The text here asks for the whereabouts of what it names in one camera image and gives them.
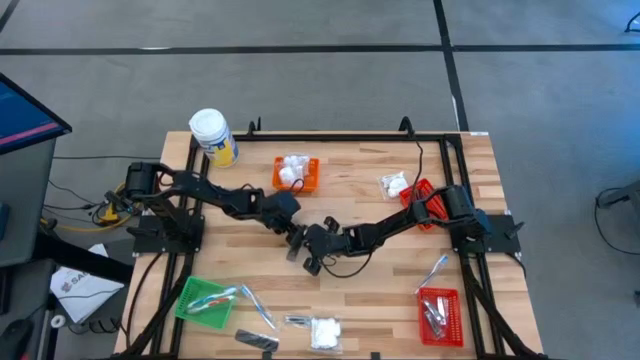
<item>small object in basket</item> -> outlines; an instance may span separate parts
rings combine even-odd
[[[311,319],[311,349],[339,354],[342,352],[340,321],[335,318]]]
[[[278,345],[280,344],[278,339],[271,336],[256,334],[242,329],[238,329],[238,331],[236,331],[235,339],[241,343],[255,346],[258,349],[270,352],[278,351]]]
[[[446,325],[440,325],[435,314],[427,308],[423,300],[436,304],[438,298],[443,299]],[[463,347],[462,320],[460,301],[455,289],[439,289],[424,287],[418,295],[418,316],[420,322],[420,340],[423,345]]]
[[[379,177],[378,184],[380,185],[384,199],[397,197],[402,190],[409,186],[407,179],[404,178],[404,171]]]
[[[220,304],[224,304],[224,303],[230,302],[233,299],[235,299],[235,295],[229,295],[229,296],[213,299],[213,300],[211,300],[209,302],[206,302],[206,303],[203,303],[202,305],[199,305],[199,306],[188,307],[187,308],[187,314],[195,315],[195,314],[198,314],[198,313],[200,313],[200,312],[202,312],[204,310],[211,309],[212,307],[214,307],[216,305],[220,305]]]
[[[293,172],[293,169],[288,166],[280,169],[280,171],[278,171],[278,176],[280,176],[280,182],[287,185],[293,184],[293,182],[298,179],[298,177],[296,177],[296,174]]]
[[[287,155],[282,159],[280,164],[282,168],[278,171],[280,182],[285,185],[293,185],[294,181],[303,179],[309,175],[309,162],[311,157],[308,155]]]
[[[284,323],[295,327],[308,329],[311,327],[311,316],[306,315],[285,315]]]
[[[430,303],[429,300],[422,299],[422,303],[427,307],[427,311],[433,315],[436,321],[438,321],[438,324],[447,325],[447,319],[444,317],[444,314],[438,311],[438,309],[436,309],[436,307],[432,303]]]
[[[427,275],[427,277],[422,281],[422,283],[420,284],[420,286],[418,286],[418,288],[416,289],[416,291],[414,291],[414,294],[417,294],[418,291],[420,291],[420,288],[427,286],[427,283],[440,271],[442,270],[442,268],[447,264],[447,261],[449,261],[449,256],[442,255],[440,257],[440,259],[438,260],[438,262],[433,266],[433,269],[431,270],[431,272],[429,273],[429,275]]]
[[[427,310],[424,312],[424,316],[427,318],[429,325],[431,325],[431,330],[433,331],[433,335],[436,337],[436,339],[444,338],[444,329],[442,328],[442,325],[440,325],[438,320],[435,318],[433,313]]]
[[[447,325],[447,318],[449,318],[449,299],[438,296],[438,312],[444,316],[444,323]]]

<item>red basket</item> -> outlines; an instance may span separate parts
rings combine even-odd
[[[424,312],[427,307],[422,302],[423,299],[429,300],[437,307],[438,297],[447,299],[449,313],[446,314],[447,325],[444,325],[445,335],[442,339],[437,339],[433,334],[429,320],[427,320]],[[418,293],[418,319],[420,319],[420,339],[424,345],[463,347],[464,340],[462,338],[462,321],[460,320],[460,302],[458,300],[458,290],[455,289],[437,289],[437,288],[420,288]]]
[[[408,188],[402,190],[400,192],[400,201],[402,201],[402,205],[406,208],[409,206],[409,199],[411,198],[411,191],[413,191],[413,185]],[[424,199],[429,194],[433,192],[433,185],[427,179],[420,179],[416,184],[416,198],[415,200]],[[442,198],[440,195],[434,196],[433,199],[429,200],[427,203],[427,210],[429,210],[429,215],[435,216],[441,220],[448,220],[447,211],[444,208],[444,203],[442,202]],[[418,225],[418,227],[422,231],[427,231],[433,227],[433,225]]]
[[[283,160],[284,158],[282,156],[278,156],[273,161],[273,175],[271,177],[271,183],[273,187],[278,190],[288,191],[291,190],[291,185],[283,184],[280,181],[280,175],[278,175],[278,171],[281,169],[279,166],[281,166],[280,164],[282,164]],[[299,192],[314,192],[318,188],[319,171],[320,160],[317,158],[311,158],[311,160],[309,160],[309,175],[304,177],[304,186],[300,189],[300,186],[298,185],[294,190]]]

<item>monitor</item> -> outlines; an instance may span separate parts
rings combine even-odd
[[[0,73],[0,154],[69,132],[69,124]]]

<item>wooden tabletop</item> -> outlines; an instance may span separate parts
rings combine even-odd
[[[189,132],[167,134],[162,162],[184,169],[188,154]],[[467,168],[476,207],[488,213],[503,213],[507,207],[491,141],[486,134],[461,133]],[[436,143],[421,143],[424,148],[422,177],[436,187],[445,179]],[[209,180],[227,188],[245,183],[272,191],[273,159],[286,153],[308,153],[320,159],[318,189],[298,195],[302,209],[294,216],[299,224],[321,224],[328,215],[342,226],[377,222],[397,212],[399,201],[385,201],[377,177],[404,171],[412,182],[418,170],[418,148],[411,142],[239,142],[240,157],[231,168],[209,171]],[[198,154],[196,169],[202,154]],[[453,150],[450,151],[457,174]],[[236,221],[219,209],[205,205],[206,229],[202,249],[195,257],[193,275],[220,284],[247,284],[279,319],[285,314],[338,316],[342,320],[342,358],[368,358],[379,351],[383,358],[475,358],[473,339],[463,290],[460,264],[452,257],[433,287],[457,289],[461,299],[463,348],[423,346],[419,340],[418,309],[413,291],[442,254],[455,255],[448,233],[433,229],[428,233],[417,227],[387,240],[370,264],[357,276],[338,279],[322,270],[313,277],[303,268],[306,258],[301,250],[296,263],[285,259],[287,246],[283,236],[275,235],[254,221]],[[153,255],[136,260],[130,289],[138,285],[142,272]],[[158,306],[167,256],[155,264],[143,284],[136,305],[132,339],[144,328]],[[365,260],[340,258],[332,269],[346,274]],[[513,330],[534,351],[541,352],[527,285],[520,267],[505,255],[487,255],[498,309]],[[133,291],[129,291],[124,321]],[[487,351],[492,351],[486,315],[481,310]],[[167,318],[163,351],[168,351],[173,316]],[[258,358],[261,351],[234,340],[237,329],[273,336],[255,309],[245,300],[235,306],[227,328],[215,331],[185,323],[180,357],[183,358]],[[282,327],[277,335],[280,348],[276,357],[318,357],[309,351],[306,329]],[[120,333],[115,351],[125,348]]]

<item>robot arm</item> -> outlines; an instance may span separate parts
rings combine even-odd
[[[162,190],[161,181],[170,184]],[[187,234],[189,214],[176,208],[169,198],[187,196],[222,209],[237,220],[256,220],[276,234],[287,234],[289,253],[287,259],[295,261],[301,247],[309,250],[305,269],[316,276],[327,256],[369,255],[384,245],[385,241],[418,224],[434,224],[446,229],[462,228],[469,236],[490,232],[487,217],[482,210],[474,209],[466,190],[458,185],[436,189],[426,199],[414,201],[408,209],[401,210],[377,223],[345,227],[332,217],[325,219],[326,227],[313,224],[309,227],[292,222],[300,204],[290,192],[277,192],[265,196],[262,189],[229,190],[214,185],[199,174],[176,171],[159,163],[133,163],[129,167],[125,197],[130,202],[141,202],[153,210],[165,231]],[[441,196],[449,220],[429,216],[426,202]]]

